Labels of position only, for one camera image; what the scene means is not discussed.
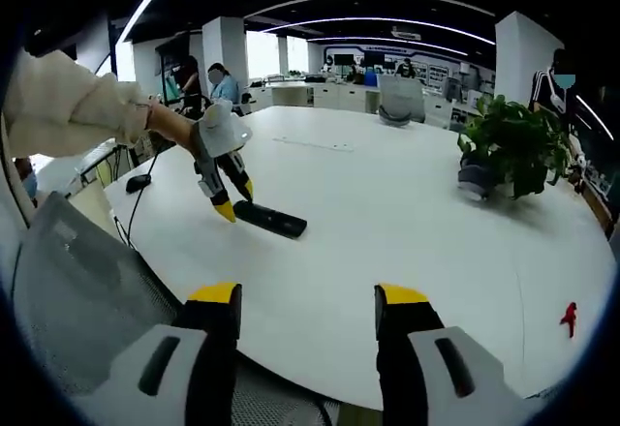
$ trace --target small red figurine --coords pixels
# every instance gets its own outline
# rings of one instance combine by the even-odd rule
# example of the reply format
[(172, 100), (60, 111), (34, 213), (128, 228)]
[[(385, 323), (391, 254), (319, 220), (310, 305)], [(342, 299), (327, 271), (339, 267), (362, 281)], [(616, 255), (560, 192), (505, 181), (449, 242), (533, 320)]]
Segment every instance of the small red figurine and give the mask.
[(577, 319), (576, 312), (577, 304), (571, 302), (571, 304), (566, 309), (566, 314), (562, 319), (560, 319), (560, 324), (567, 324), (569, 326), (569, 337), (572, 339), (574, 336), (574, 323)]

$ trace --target desk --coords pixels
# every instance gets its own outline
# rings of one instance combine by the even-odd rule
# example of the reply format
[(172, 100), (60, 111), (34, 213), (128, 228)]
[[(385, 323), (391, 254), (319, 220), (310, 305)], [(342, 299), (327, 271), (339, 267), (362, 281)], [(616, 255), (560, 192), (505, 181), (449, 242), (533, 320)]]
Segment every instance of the desk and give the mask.
[[(243, 285), (238, 349), (337, 400), (380, 410), (373, 286), (418, 289), (504, 364), (522, 396), (564, 377), (590, 341), (614, 259), (581, 196), (546, 186), (478, 204), (456, 187), (457, 134), (374, 115), (279, 107), (244, 121), (256, 201), (308, 221), (298, 240), (229, 224), (197, 186), (193, 161), (160, 155), (132, 241), (181, 300), (203, 285)], [(106, 189), (121, 223), (129, 176)], [(240, 196), (229, 186), (232, 201)], [(576, 337), (558, 324), (577, 302)]]
[(379, 107), (379, 89), (366, 85), (285, 81), (247, 91), (252, 94), (252, 111), (273, 106), (314, 106), (375, 113)]
[[(111, 138), (81, 155), (52, 158), (40, 169), (35, 167), (38, 189), (42, 192), (57, 191), (64, 196), (75, 195), (94, 179), (91, 171), (96, 165), (111, 156), (115, 150), (123, 148)], [(124, 166), (120, 172), (127, 172), (131, 168), (125, 158), (123, 156), (121, 159)]]

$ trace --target white sleeve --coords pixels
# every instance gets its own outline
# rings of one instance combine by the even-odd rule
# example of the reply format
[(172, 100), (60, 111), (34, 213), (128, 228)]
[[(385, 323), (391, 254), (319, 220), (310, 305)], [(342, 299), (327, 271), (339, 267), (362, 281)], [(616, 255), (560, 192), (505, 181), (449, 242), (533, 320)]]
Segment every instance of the white sleeve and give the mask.
[(147, 103), (135, 82), (96, 77), (61, 51), (41, 58), (22, 51), (2, 111), (14, 156), (57, 157), (110, 137), (135, 143), (146, 126)]

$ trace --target white round table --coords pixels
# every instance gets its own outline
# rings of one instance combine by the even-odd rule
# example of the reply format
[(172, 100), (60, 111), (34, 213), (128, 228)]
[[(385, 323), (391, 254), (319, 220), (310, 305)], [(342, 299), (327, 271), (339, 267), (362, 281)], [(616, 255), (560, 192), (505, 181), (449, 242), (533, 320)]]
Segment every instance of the white round table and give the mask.
[[(180, 148), (159, 157), (132, 228), (181, 301), (203, 285), (243, 285), (241, 352), (304, 387), (380, 410), (373, 287), (385, 282), (426, 294), (446, 326), (460, 326), (503, 362), (522, 396), (570, 371), (603, 310), (615, 261), (568, 186), (475, 203), (457, 189), (454, 133), (303, 107), (273, 106), (244, 121), (254, 131), (242, 155), (255, 201), (306, 219), (299, 239), (227, 223)], [(106, 189), (125, 228), (136, 196), (124, 187), (135, 174)], [(571, 301), (572, 340), (559, 325)]]

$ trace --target plant pot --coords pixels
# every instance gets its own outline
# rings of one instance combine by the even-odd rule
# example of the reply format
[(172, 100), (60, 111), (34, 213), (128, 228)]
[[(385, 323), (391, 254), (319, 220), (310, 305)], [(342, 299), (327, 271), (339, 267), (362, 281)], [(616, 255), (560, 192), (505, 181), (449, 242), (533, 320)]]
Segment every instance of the plant pot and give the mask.
[(514, 183), (513, 182), (504, 182), (495, 186), (495, 191), (506, 197), (513, 198), (514, 197)]
[(458, 187), (473, 195), (474, 198), (488, 198), (497, 179), (493, 170), (473, 157), (461, 158), (461, 169), (458, 172)]

